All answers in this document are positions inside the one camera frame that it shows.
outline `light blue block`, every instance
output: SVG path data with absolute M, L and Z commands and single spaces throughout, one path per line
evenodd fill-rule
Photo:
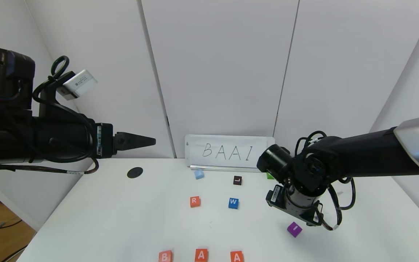
M 201 179 L 201 178 L 204 178 L 205 177 L 205 174 L 203 173 L 203 170 L 196 170 L 195 171 L 195 178 L 196 179 Z
M 229 208 L 238 209 L 238 198 L 229 198 Z

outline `white sign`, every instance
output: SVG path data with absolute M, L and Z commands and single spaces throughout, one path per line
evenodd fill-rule
M 187 135 L 186 158 L 197 166 L 256 168 L 256 163 L 273 138 L 265 136 Z

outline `white table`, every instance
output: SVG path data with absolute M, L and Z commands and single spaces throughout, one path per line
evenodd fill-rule
M 143 174 L 128 178 L 136 166 Z M 234 175 L 243 177 L 242 186 L 232 184 Z M 174 262 L 192 262 L 199 247 L 208 248 L 208 262 L 229 262 L 233 250 L 242 250 L 246 262 L 419 262 L 419 209 L 391 177 L 357 178 L 355 207 L 333 232 L 269 207 L 274 184 L 265 174 L 223 171 L 196 180 L 184 159 L 103 159 L 18 262 L 155 262 L 169 249 Z M 349 184 L 335 187 L 341 205 L 349 204 Z M 192 196 L 201 197 L 201 207 L 190 208 Z M 228 208 L 230 197 L 240 199 L 238 210 Z M 334 225 L 330 196 L 321 202 Z M 303 227 L 297 238 L 286 231 L 291 222 Z

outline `letter a block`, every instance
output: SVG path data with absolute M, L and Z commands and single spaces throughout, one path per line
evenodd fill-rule
M 159 252 L 158 262 L 172 262 L 172 251 Z
M 190 198 L 190 207 L 199 207 L 200 204 L 201 204 L 201 200 L 199 196 Z
M 208 249 L 196 249 L 195 262 L 206 262 L 206 261 L 208 261 Z
M 231 262 L 243 262 L 243 253 L 241 251 L 231 252 Z
M 238 209 L 238 198 L 229 198 L 229 208 Z

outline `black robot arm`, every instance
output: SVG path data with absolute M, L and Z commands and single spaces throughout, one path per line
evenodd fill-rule
M 317 131 L 308 138 L 299 154 L 291 156 L 274 144 L 259 158 L 257 168 L 269 172 L 281 185 L 266 196 L 267 203 L 306 222 L 334 230 L 342 222 L 342 210 L 355 203 L 353 177 L 417 175 L 419 165 L 409 156 L 394 134 L 394 129 L 341 139 Z M 312 139 L 321 134 L 319 139 Z M 334 181 L 351 183 L 352 201 L 347 207 L 339 201 L 331 185 Z M 337 224 L 329 226 L 319 211 L 319 197 L 328 190 L 336 208 Z
M 113 134 L 111 124 L 95 123 L 56 100 L 56 93 L 78 97 L 78 90 L 66 88 L 69 81 L 81 86 L 88 76 L 64 73 L 68 58 L 60 57 L 51 76 L 34 92 L 35 62 L 28 56 L 0 48 L 0 169 L 25 169 L 1 163 L 48 160 L 69 163 L 85 158 L 110 158 L 117 151 L 151 146 L 156 140 L 125 132 Z M 32 98 L 40 103 L 33 117 Z

